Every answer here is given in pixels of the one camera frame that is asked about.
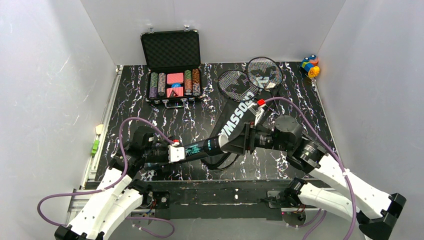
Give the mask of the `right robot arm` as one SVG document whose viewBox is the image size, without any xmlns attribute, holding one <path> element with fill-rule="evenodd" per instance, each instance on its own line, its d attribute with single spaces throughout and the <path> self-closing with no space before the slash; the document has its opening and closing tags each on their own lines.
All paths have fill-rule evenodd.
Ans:
<svg viewBox="0 0 424 240">
<path fill-rule="evenodd" d="M 226 152 L 243 155 L 255 148 L 285 152 L 292 167 L 333 188 L 329 192 L 304 180 L 293 180 L 285 194 L 295 202 L 352 220 L 369 240 L 390 238 L 406 198 L 379 190 L 341 166 L 337 155 L 326 149 L 322 141 L 307 135 L 295 118 L 279 116 L 274 129 L 254 121 L 245 125 L 240 120 L 228 121 L 220 134 L 228 138 L 222 147 Z"/>
</svg>

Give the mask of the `black racket bag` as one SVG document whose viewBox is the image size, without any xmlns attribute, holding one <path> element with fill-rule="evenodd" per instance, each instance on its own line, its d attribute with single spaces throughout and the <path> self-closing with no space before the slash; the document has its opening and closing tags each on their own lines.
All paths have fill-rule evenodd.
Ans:
<svg viewBox="0 0 424 240">
<path fill-rule="evenodd" d="M 265 89 L 259 90 L 255 95 L 253 90 L 248 90 L 246 93 L 241 95 L 241 100 L 238 98 L 233 100 L 224 94 L 224 97 L 228 99 L 224 105 L 224 109 L 220 114 L 209 138 L 223 135 L 231 141 L 236 138 L 242 131 L 244 131 L 245 122 L 254 121 L 255 114 L 249 110 L 252 103 L 256 103 L 261 98 L 275 97 L 278 95 L 277 89 Z M 201 159 L 201 162 L 207 166 L 211 171 L 218 171 L 221 169 L 229 168 L 229 165 L 223 168 L 220 166 L 230 156 L 229 152 L 219 152 L 212 156 L 207 156 Z"/>
</svg>

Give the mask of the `black shuttlecock tube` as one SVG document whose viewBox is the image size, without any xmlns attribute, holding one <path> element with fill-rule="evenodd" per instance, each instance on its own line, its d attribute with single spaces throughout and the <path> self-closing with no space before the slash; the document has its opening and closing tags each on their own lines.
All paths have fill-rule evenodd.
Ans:
<svg viewBox="0 0 424 240">
<path fill-rule="evenodd" d="M 224 151 L 221 150 L 221 146 L 227 141 L 228 137 L 225 134 L 220 134 L 198 142 L 190 143 L 184 146 L 185 160 L 176 163 L 169 163 L 168 159 L 168 146 L 173 145 L 155 146 L 146 153 L 144 165 L 146 167 L 153 168 L 167 164 L 182 164 L 185 162 L 191 162 L 220 155 L 224 153 Z"/>
</svg>

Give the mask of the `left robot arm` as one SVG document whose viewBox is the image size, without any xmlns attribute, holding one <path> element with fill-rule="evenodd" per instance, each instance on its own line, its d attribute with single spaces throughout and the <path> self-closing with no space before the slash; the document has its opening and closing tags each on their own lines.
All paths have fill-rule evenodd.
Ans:
<svg viewBox="0 0 424 240">
<path fill-rule="evenodd" d="M 155 139 L 155 131 L 147 126 L 137 128 L 130 141 L 124 143 L 128 166 L 124 166 L 122 152 L 117 151 L 101 183 L 82 210 L 67 225 L 54 233 L 57 240 L 107 240 L 113 231 L 143 204 L 152 206 L 153 187 L 135 179 L 145 163 Z"/>
</svg>

